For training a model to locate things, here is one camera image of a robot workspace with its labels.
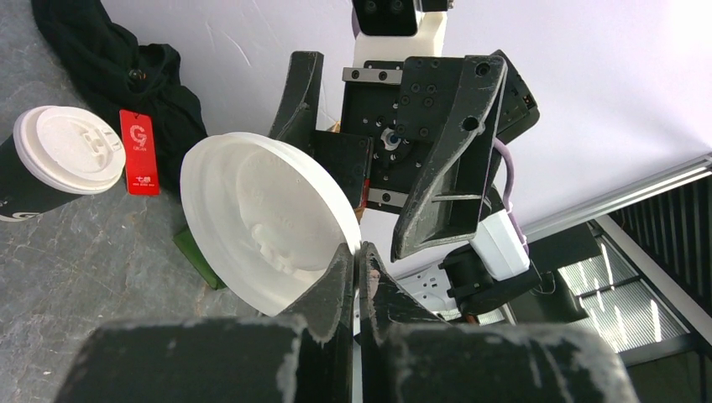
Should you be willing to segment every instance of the white robot part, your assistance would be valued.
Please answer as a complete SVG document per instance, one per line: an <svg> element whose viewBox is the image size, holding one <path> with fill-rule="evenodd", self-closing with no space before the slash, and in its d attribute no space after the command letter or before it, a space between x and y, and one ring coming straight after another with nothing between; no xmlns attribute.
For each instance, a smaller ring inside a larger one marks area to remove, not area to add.
<svg viewBox="0 0 712 403"><path fill-rule="evenodd" d="M529 270L529 256L505 210L480 222L470 245L484 262L489 275L497 281L516 277Z"/></svg>
<svg viewBox="0 0 712 403"><path fill-rule="evenodd" d="M405 61L411 56L442 56L447 14L418 14L420 24L417 34L413 36L368 36L359 33L353 52L353 67L363 68L368 60Z"/></svg>

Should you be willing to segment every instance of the paper coffee cup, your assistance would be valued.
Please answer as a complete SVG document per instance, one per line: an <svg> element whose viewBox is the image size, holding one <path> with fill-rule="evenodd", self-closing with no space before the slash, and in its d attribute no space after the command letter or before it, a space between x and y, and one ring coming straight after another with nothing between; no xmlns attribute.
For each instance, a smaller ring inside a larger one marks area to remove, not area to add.
<svg viewBox="0 0 712 403"><path fill-rule="evenodd" d="M125 163L121 139L93 113L31 109L0 145L0 221L23 221L102 193L121 178Z"/></svg>
<svg viewBox="0 0 712 403"><path fill-rule="evenodd" d="M183 159L181 200L210 267L269 316L322 277L340 244L354 255L360 248L359 222L329 173L299 149L255 133L196 144Z"/></svg>

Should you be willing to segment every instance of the coffee cup lid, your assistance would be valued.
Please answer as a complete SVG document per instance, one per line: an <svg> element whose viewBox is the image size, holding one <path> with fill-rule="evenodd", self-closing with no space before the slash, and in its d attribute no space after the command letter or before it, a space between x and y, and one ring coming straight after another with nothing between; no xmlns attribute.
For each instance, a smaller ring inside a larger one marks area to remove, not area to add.
<svg viewBox="0 0 712 403"><path fill-rule="evenodd" d="M258 134L212 136L193 147L181 199L212 269L266 315L316 283L338 245L359 250L359 223L336 181L299 149Z"/></svg>
<svg viewBox="0 0 712 403"><path fill-rule="evenodd" d="M116 132L78 107L37 107L21 115L13 132L25 167L55 189L96 194L121 177L126 154Z"/></svg>

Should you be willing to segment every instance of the black coffee cup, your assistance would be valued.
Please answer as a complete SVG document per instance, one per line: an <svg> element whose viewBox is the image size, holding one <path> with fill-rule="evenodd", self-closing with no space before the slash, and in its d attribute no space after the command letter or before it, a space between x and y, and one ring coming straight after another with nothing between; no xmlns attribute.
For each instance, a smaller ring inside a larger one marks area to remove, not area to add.
<svg viewBox="0 0 712 403"><path fill-rule="evenodd" d="M37 107L0 145L0 221L19 222L111 188L126 154L98 116L75 107Z"/></svg>

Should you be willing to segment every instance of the white wall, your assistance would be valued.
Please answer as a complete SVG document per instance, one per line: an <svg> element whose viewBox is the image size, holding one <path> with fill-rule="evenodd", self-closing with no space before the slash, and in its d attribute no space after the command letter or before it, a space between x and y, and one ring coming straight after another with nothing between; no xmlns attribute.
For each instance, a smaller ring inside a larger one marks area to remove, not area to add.
<svg viewBox="0 0 712 403"><path fill-rule="evenodd" d="M103 3L142 43L180 51L183 81L201 98L210 134L267 133L293 50L325 54L322 126L340 115L341 69L353 54L350 0ZM511 145L520 223L712 149L710 4L455 2L445 53L503 49L540 104L539 124ZM390 228L365 232L390 234Z"/></svg>

